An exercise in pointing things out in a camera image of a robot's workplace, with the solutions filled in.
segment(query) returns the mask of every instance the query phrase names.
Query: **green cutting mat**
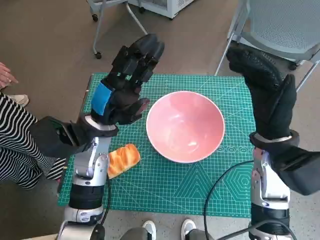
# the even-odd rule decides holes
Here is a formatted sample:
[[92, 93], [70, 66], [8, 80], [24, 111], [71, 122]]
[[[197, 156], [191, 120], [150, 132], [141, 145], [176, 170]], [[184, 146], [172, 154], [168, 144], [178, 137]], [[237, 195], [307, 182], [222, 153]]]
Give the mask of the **green cutting mat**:
[[[84, 112], [91, 110], [95, 88], [106, 73], [92, 75]], [[221, 146], [210, 157], [194, 164], [171, 162], [159, 155], [146, 133], [146, 118], [133, 125], [119, 126], [119, 134], [111, 141], [110, 151], [128, 143], [137, 146], [140, 163], [111, 180], [111, 208], [175, 214], [202, 215], [206, 196], [213, 183], [230, 166], [252, 159], [249, 133], [255, 130], [250, 93], [242, 77], [155, 74], [143, 85], [141, 96], [151, 100], [149, 109], [160, 97], [188, 90], [213, 100], [225, 119], [225, 136]], [[218, 184], [208, 205], [208, 215], [250, 217], [250, 175], [252, 165], [232, 170]], [[58, 203], [69, 201], [73, 158], [69, 161]], [[107, 204], [107, 186], [104, 203]]]

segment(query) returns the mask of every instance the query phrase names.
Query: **bowl rim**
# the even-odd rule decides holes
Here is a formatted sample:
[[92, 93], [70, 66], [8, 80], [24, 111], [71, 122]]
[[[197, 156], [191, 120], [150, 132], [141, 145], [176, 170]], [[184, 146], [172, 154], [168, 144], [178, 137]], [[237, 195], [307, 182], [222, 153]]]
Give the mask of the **bowl rim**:
[[[221, 135], [219, 144], [216, 146], [215, 149], [213, 149], [213, 151], [211, 151], [211, 152], [210, 152], [209, 154], [207, 154], [206, 156], [201, 157], [201, 158], [198, 158], [198, 159], [193, 160], [193, 161], [189, 161], [189, 162], [182, 162], [182, 161], [179, 161], [179, 160], [174, 160], [174, 159], [166, 156], [165, 154], [160, 153], [160, 151], [156, 148], [155, 144], [152, 142], [152, 140], [151, 140], [151, 138], [150, 138], [150, 135], [149, 135], [149, 132], [148, 132], [149, 116], [150, 116], [150, 113], [152, 112], [152, 109], [154, 108], [154, 106], [155, 106], [158, 102], [160, 102], [160, 100], [162, 100], [162, 99], [164, 99], [164, 98], [167, 98], [167, 97], [169, 97], [170, 95], [173, 95], [173, 94], [176, 94], [176, 93], [192, 93], [192, 94], [199, 95], [200, 97], [207, 99], [209, 102], [211, 102], [211, 103], [215, 106], [215, 108], [218, 110], [218, 112], [219, 112], [219, 114], [220, 114], [220, 116], [221, 116], [221, 118], [222, 118], [223, 130], [222, 130], [222, 135]], [[168, 159], [168, 160], [170, 160], [170, 161], [172, 161], [172, 162], [175, 162], [175, 163], [179, 163], [179, 164], [193, 164], [193, 163], [199, 162], [199, 161], [201, 161], [201, 160], [203, 160], [203, 159], [206, 159], [207, 157], [209, 157], [211, 154], [213, 154], [213, 153], [220, 147], [222, 141], [223, 141], [224, 138], [225, 138], [226, 124], [225, 124], [225, 118], [224, 118], [221, 110], [219, 109], [219, 107], [218, 107], [210, 98], [208, 98], [208, 97], [206, 97], [206, 96], [204, 96], [204, 95], [202, 95], [202, 94], [200, 94], [200, 93], [194, 92], [194, 91], [186, 91], [186, 90], [183, 90], [183, 91], [174, 91], [174, 92], [168, 93], [168, 94], [160, 97], [158, 100], [155, 101], [155, 103], [151, 106], [151, 108], [150, 108], [150, 110], [149, 110], [149, 112], [148, 112], [148, 115], [147, 115], [147, 117], [146, 117], [145, 129], [146, 129], [146, 135], [148, 136], [148, 139], [149, 139], [151, 145], [153, 146], [153, 148], [154, 148], [161, 156], [163, 156], [163, 157], [165, 157], [166, 159]]]

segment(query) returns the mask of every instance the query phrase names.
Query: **chair wheel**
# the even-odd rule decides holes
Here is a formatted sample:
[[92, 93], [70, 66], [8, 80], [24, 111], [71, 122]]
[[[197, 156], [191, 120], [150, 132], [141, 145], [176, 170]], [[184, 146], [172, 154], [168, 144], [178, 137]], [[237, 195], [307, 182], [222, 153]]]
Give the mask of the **chair wheel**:
[[97, 51], [96, 54], [95, 54], [95, 58], [96, 59], [101, 59], [101, 57], [102, 57], [101, 56], [101, 52]]
[[144, 7], [139, 7], [139, 13], [144, 14], [146, 9]]
[[290, 71], [294, 71], [294, 70], [297, 69], [297, 67], [299, 67], [299, 65], [297, 65], [295, 62], [292, 62], [292, 63], [289, 64], [288, 68], [289, 68]]
[[97, 14], [93, 14], [92, 15], [92, 19], [93, 19], [93, 21], [95, 21], [95, 22], [98, 22], [98, 16], [97, 16]]

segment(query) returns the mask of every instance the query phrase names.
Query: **black robotic glove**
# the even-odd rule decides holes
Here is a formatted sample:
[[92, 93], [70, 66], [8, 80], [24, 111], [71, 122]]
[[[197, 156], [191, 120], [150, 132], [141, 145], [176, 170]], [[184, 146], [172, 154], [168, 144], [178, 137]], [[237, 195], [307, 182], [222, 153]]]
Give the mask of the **black robotic glove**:
[[92, 98], [91, 117], [102, 125], [129, 125], [142, 117], [150, 100], [140, 98], [165, 49], [155, 34], [148, 34], [130, 47], [123, 46]]
[[288, 137], [297, 99], [295, 76], [282, 81], [279, 70], [259, 53], [231, 47], [227, 54], [232, 71], [244, 76], [253, 106], [256, 132], [268, 140]]

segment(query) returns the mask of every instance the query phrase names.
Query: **black cable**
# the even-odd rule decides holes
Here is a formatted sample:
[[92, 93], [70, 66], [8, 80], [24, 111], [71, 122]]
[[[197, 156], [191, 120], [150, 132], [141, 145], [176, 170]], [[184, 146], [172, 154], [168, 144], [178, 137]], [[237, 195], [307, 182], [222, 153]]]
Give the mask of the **black cable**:
[[261, 227], [262, 225], [265, 225], [265, 224], [280, 224], [282, 225], [283, 227], [285, 227], [288, 232], [291, 234], [293, 240], [297, 240], [297, 237], [296, 235], [294, 234], [294, 232], [290, 229], [290, 227], [288, 227], [285, 223], [283, 223], [282, 221], [279, 221], [279, 220], [264, 220], [264, 221], [261, 221], [261, 222], [258, 222], [257, 224], [255, 225], [252, 225], [250, 227], [247, 227], [247, 228], [244, 228], [240, 231], [236, 231], [234, 233], [231, 233], [231, 234], [228, 234], [226, 236], [223, 236], [223, 237], [220, 237], [218, 238], [217, 240], [227, 240], [227, 239], [231, 239], [231, 238], [234, 238], [238, 235], [241, 235], [241, 234], [244, 234], [246, 232], [249, 232], [250, 230], [253, 230], [253, 229], [256, 229], [256, 228], [259, 228]]
[[[227, 171], [225, 171], [219, 178], [218, 180], [213, 184], [208, 196], [206, 197], [206, 200], [205, 200], [205, 203], [204, 203], [204, 208], [203, 208], [203, 222], [204, 222], [204, 232], [205, 232], [205, 238], [206, 240], [210, 240], [209, 238], [209, 233], [208, 233], [208, 226], [207, 226], [207, 207], [208, 207], [208, 203], [209, 203], [209, 200], [210, 200], [210, 197], [212, 195], [212, 193], [214, 192], [217, 184], [219, 183], [219, 181], [227, 174], [229, 173], [232, 169], [236, 168], [236, 167], [239, 167], [241, 165], [245, 165], [245, 164], [249, 164], [249, 163], [253, 163], [254, 161], [244, 161], [244, 162], [240, 162], [240, 163], [237, 163], [235, 165], [233, 165], [232, 167], [230, 167]], [[244, 234], [246, 232], [249, 232], [250, 230], [252, 229], [256, 229], [256, 228], [259, 228], [261, 227], [262, 225], [264, 224], [269, 224], [269, 223], [274, 223], [274, 224], [280, 224], [282, 226], [284, 226], [288, 232], [291, 234], [293, 240], [297, 240], [297, 237], [295, 236], [294, 232], [286, 225], [284, 224], [282, 221], [279, 221], [279, 220], [264, 220], [264, 221], [261, 221], [261, 222], [258, 222], [257, 224], [255, 225], [252, 225], [250, 227], [247, 227], [245, 229], [242, 229], [240, 231], [236, 231], [234, 233], [231, 233], [231, 234], [228, 234], [226, 236], [223, 236], [221, 238], [219, 238], [218, 240], [227, 240], [227, 239], [231, 239], [231, 238], [234, 238], [238, 235], [241, 235], [241, 234]]]
[[254, 161], [244, 161], [244, 162], [240, 162], [237, 163], [236, 165], [233, 165], [232, 167], [230, 167], [227, 171], [225, 171], [219, 178], [217, 181], [215, 181], [215, 183], [213, 184], [208, 196], [206, 197], [205, 203], [204, 203], [204, 208], [203, 208], [203, 222], [204, 222], [204, 232], [205, 232], [205, 238], [206, 240], [210, 240], [209, 239], [209, 233], [208, 233], [208, 227], [207, 227], [207, 207], [208, 207], [208, 203], [209, 200], [211, 198], [211, 194], [214, 192], [217, 184], [219, 183], [219, 181], [228, 173], [230, 172], [232, 169], [244, 165], [244, 164], [248, 164], [248, 163], [253, 163]]
[[110, 204], [111, 204], [111, 183], [110, 183], [110, 178], [109, 178], [108, 173], [106, 174], [106, 182], [107, 182], [107, 184], [108, 184], [108, 204], [107, 204], [107, 206], [106, 206], [106, 209], [105, 209], [103, 218], [102, 218], [102, 220], [101, 220], [101, 223], [100, 223], [101, 225], [103, 225], [103, 224], [105, 223], [107, 214], [108, 214], [109, 209], [110, 209]]

